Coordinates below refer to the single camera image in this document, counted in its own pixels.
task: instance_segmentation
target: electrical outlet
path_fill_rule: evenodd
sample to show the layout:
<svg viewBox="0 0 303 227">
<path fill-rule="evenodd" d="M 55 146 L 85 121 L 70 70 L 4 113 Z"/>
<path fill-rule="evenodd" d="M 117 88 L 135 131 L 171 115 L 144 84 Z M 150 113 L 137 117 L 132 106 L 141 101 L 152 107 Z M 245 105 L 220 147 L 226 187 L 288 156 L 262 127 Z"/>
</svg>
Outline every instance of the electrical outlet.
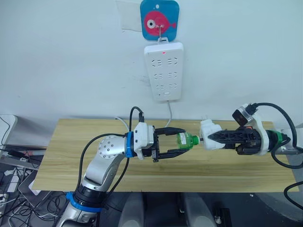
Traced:
<svg viewBox="0 0 303 227">
<path fill-rule="evenodd" d="M 183 44 L 165 43 L 146 46 L 144 57 L 154 99 L 157 101 L 180 99 Z"/>
</svg>

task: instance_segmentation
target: wooden tabletop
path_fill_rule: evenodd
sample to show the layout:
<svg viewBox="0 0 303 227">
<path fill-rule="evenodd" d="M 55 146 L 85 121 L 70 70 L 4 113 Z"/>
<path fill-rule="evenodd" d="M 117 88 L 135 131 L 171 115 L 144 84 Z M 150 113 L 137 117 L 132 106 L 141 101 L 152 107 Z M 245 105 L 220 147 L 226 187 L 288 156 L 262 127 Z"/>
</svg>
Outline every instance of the wooden tabletop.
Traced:
<svg viewBox="0 0 303 227">
<path fill-rule="evenodd" d="M 161 128 L 163 120 L 146 121 Z M 234 130 L 236 122 L 216 122 L 223 129 Z M 273 128 L 264 122 L 266 129 Z M 185 129 L 198 135 L 200 121 L 172 121 L 171 127 Z M 74 191 L 80 155 L 90 139 L 103 133 L 125 133 L 125 126 L 118 120 L 61 119 L 39 168 L 35 190 Z M 83 162 L 83 174 L 97 152 L 100 140 L 91 144 Z M 160 151 L 177 148 L 176 136 L 160 136 Z M 279 156 L 287 162 L 285 156 Z M 115 181 L 124 166 L 120 164 Z M 139 160 L 134 157 L 125 176 L 117 186 L 118 192 L 282 192 L 294 183 L 292 171 L 275 163 L 270 156 L 240 156 L 235 150 L 204 150 L 197 145 L 187 153 L 153 163 L 151 157 Z"/>
</svg>

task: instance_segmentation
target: green bottle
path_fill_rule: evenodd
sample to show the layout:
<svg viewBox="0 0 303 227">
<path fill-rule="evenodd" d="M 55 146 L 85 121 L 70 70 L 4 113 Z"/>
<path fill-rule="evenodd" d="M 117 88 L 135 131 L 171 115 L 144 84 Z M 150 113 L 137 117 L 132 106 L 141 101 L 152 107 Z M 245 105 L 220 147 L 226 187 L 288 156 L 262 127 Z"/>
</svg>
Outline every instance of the green bottle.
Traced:
<svg viewBox="0 0 303 227">
<path fill-rule="evenodd" d="M 188 132 L 182 132 L 177 134 L 177 143 L 179 149 L 192 149 L 194 145 L 200 143 L 200 139 Z"/>
</svg>

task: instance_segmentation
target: blue ring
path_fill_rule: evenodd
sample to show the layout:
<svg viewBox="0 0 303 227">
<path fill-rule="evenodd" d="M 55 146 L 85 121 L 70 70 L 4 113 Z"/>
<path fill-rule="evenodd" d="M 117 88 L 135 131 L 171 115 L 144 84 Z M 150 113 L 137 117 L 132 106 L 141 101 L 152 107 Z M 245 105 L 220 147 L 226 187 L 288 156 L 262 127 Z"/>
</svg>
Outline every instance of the blue ring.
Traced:
<svg viewBox="0 0 303 227">
<path fill-rule="evenodd" d="M 127 134 L 125 157 L 134 157 L 132 150 L 131 150 L 131 139 L 132 139 L 133 133 L 134 133 L 133 131 L 130 131 Z"/>
<path fill-rule="evenodd" d="M 102 211 L 102 208 L 85 207 L 85 206 L 82 206 L 82 205 L 76 203 L 76 201 L 74 200 L 71 192 L 68 192 L 66 194 L 66 199 L 68 199 L 71 202 L 71 205 L 73 207 L 75 207 L 79 210 L 86 211 L 86 212 L 91 212 L 91 213 L 98 213 L 98 212 Z"/>
</svg>

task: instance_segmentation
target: white wall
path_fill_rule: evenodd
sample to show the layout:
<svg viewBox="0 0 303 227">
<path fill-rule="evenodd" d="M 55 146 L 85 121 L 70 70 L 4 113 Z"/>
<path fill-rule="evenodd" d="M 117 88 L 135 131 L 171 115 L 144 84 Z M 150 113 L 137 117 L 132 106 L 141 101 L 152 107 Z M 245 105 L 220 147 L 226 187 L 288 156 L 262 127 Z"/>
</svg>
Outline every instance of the white wall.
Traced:
<svg viewBox="0 0 303 227">
<path fill-rule="evenodd" d="M 175 119 L 231 120 L 243 103 L 274 102 L 302 122 L 301 0 L 179 5 L 186 61 Z M 121 30 L 114 0 L 0 1 L 0 113 L 20 117 L 12 142 L 48 144 L 59 118 L 128 117 L 133 105 L 167 118 L 144 68 L 149 44 Z M 269 108 L 259 113 L 285 125 Z"/>
</svg>

